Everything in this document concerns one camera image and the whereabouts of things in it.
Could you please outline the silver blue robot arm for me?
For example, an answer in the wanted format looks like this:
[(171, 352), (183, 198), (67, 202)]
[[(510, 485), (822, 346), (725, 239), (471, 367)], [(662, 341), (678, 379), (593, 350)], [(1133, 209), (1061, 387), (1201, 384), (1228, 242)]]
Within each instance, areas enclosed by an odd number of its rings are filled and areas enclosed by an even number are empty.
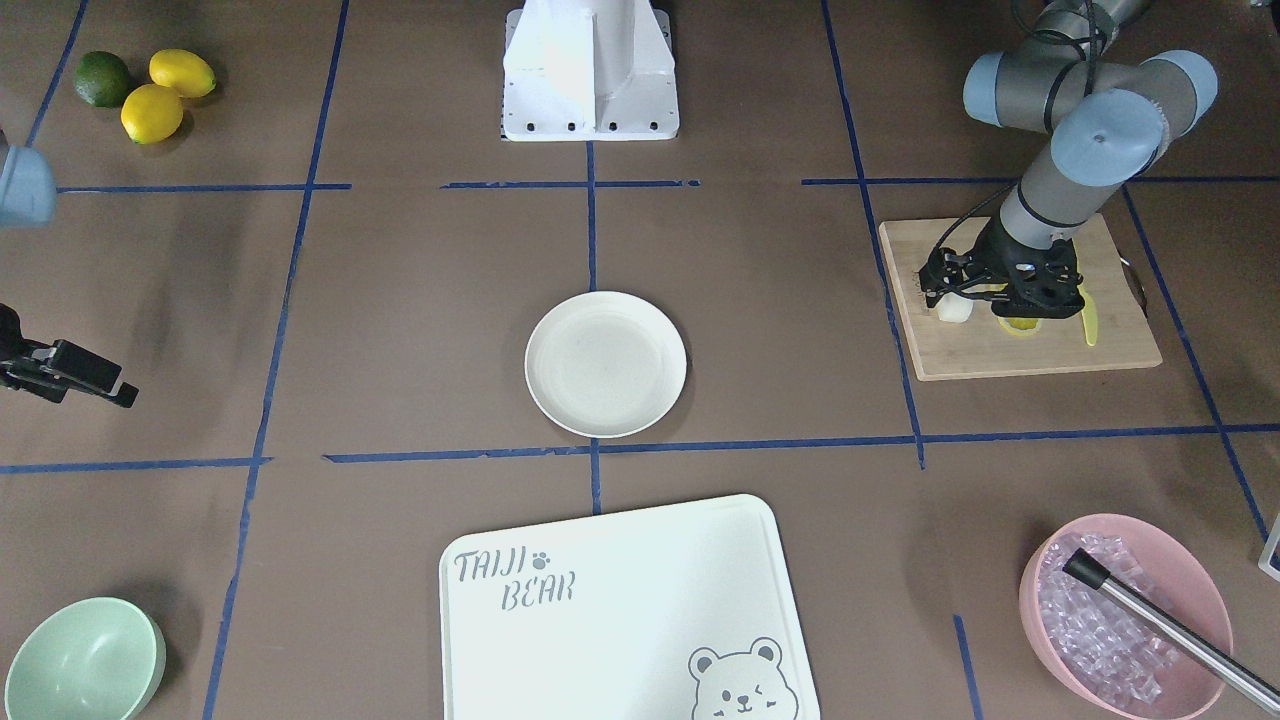
[(965, 252), (934, 243), (918, 272), (925, 305), (988, 304), (1004, 318), (1068, 319), (1085, 307), (1076, 232), (1148, 170), (1213, 106), (1220, 78), (1198, 53), (1138, 64), (1107, 61), (1143, 1), (1052, 1), (1011, 53), (988, 53), (966, 74), (966, 114), (1042, 132), (1047, 146), (996, 195), (998, 210)]

